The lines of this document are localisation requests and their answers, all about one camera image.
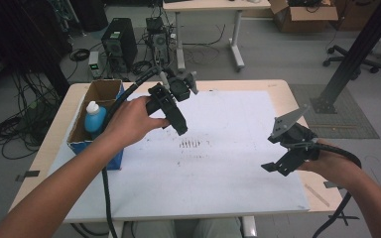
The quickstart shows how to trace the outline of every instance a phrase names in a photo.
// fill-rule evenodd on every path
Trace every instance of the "chair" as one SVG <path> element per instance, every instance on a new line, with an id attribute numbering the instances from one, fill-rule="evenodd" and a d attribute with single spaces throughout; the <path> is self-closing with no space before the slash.
<path id="1" fill-rule="evenodd" d="M 342 57 L 332 57 L 332 58 L 329 58 L 327 60 L 325 60 L 323 62 L 323 66 L 330 66 L 330 63 L 332 61 L 342 61 L 344 60 L 344 57 L 348 54 L 348 51 L 346 51 L 345 49 L 335 45 L 329 49 L 327 49 L 327 53 L 328 54 L 333 54 L 335 51 L 339 52 L 340 54 L 342 54 Z M 375 61 L 372 61 L 372 60 L 369 60 L 369 59 L 365 59 L 362 64 L 365 64 L 365 65 L 368 65 L 368 66 L 371 66 L 371 68 L 369 69 L 369 71 L 371 73 L 376 73 L 379 71 L 379 69 L 381 68 L 381 63 L 379 62 L 375 62 Z M 354 75 L 352 76 L 351 80 L 354 80 L 358 77 L 358 75 L 360 75 L 361 73 L 361 70 L 360 70 L 360 67 L 355 71 Z"/>

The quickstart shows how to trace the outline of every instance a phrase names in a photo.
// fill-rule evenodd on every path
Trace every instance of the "white bottle cap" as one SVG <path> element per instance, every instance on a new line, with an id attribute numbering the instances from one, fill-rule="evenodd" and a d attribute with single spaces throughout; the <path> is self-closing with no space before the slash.
<path id="1" fill-rule="evenodd" d="M 97 103 L 95 103 L 95 101 L 90 101 L 88 103 L 88 106 L 86 107 L 86 112 L 88 112 L 88 114 L 95 115 L 99 111 L 100 111 L 100 107 L 98 106 Z"/>

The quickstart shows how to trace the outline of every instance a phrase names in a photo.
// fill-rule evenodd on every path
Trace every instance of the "table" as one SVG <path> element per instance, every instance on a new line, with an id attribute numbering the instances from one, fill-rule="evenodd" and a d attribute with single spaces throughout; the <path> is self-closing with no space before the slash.
<path id="1" fill-rule="evenodd" d="M 177 37 L 177 48 L 176 48 L 176 54 L 178 59 L 178 70 L 179 71 L 185 71 L 185 58 L 184 58 L 184 48 L 183 48 L 183 39 L 181 34 L 181 14 L 185 12 L 192 12 L 193 14 L 195 12 L 208 12 L 208 11 L 214 11 L 214 12 L 220 12 L 220 11 L 235 11 L 235 18 L 234 18 L 234 31 L 233 31 L 233 37 L 230 39 L 230 46 L 234 55 L 234 59 L 237 64 L 237 70 L 239 71 L 241 68 L 244 67 L 243 58 L 241 56 L 241 53 L 239 51 L 239 48 L 237 47 L 237 38 L 239 35 L 239 29 L 240 29 L 240 22 L 241 22 L 241 16 L 243 10 L 248 9 L 267 9 L 271 5 L 267 0 L 261 0 L 258 3 L 252 3 L 247 0 L 235 0 L 235 1 L 229 1 L 229 0 L 191 0 L 191 1 L 184 1 L 184 2 L 175 2 L 175 3 L 164 3 L 163 8 L 167 12 L 175 12 L 176 14 L 176 37 Z"/>
<path id="2" fill-rule="evenodd" d="M 146 92 L 147 88 L 154 84 L 155 82 L 146 82 L 138 89 L 138 92 Z M 209 91 L 212 89 L 267 91 L 278 115 L 285 114 L 298 107 L 287 82 L 284 80 L 199 81 L 197 85 L 201 91 Z M 57 156 L 60 145 L 64 142 L 66 129 L 75 114 L 80 98 L 84 95 L 88 86 L 88 83 L 79 83 L 70 87 L 45 141 L 30 167 L 31 172 L 39 171 L 39 174 L 36 177 L 25 178 L 11 208 L 48 176 L 48 171 Z M 306 125 L 304 119 L 301 119 L 300 123 Z M 325 188 L 323 185 L 324 179 L 316 174 L 308 172 L 298 173 L 300 174 L 309 201 L 310 212 L 335 211 L 341 201 L 341 196 L 337 188 Z"/>

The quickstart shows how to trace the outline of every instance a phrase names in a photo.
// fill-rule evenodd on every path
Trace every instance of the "plastic bottle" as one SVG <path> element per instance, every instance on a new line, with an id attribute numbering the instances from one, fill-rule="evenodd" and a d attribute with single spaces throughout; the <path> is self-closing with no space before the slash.
<path id="1" fill-rule="evenodd" d="M 104 117 L 106 116 L 106 109 L 98 106 L 95 101 L 90 101 L 86 107 L 85 116 L 85 131 L 91 134 L 92 140 L 101 134 L 101 127 L 103 125 Z"/>

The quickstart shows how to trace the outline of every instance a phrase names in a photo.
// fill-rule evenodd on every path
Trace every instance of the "human hand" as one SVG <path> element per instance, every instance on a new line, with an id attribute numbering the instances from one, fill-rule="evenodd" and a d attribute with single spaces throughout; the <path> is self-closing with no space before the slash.
<path id="1" fill-rule="evenodd" d="M 150 99 L 141 96 L 122 103 L 102 133 L 108 143 L 121 150 L 140 141 L 149 131 L 169 126 L 167 119 L 148 116 L 145 105 Z"/>
<path id="2" fill-rule="evenodd" d="M 317 142 L 335 147 L 323 139 L 319 139 Z M 346 157 L 328 151 L 320 151 L 316 161 L 304 162 L 298 167 L 298 170 L 317 173 L 345 188 L 348 188 L 355 181 L 354 177 L 358 173 L 363 173 L 361 168 Z"/>

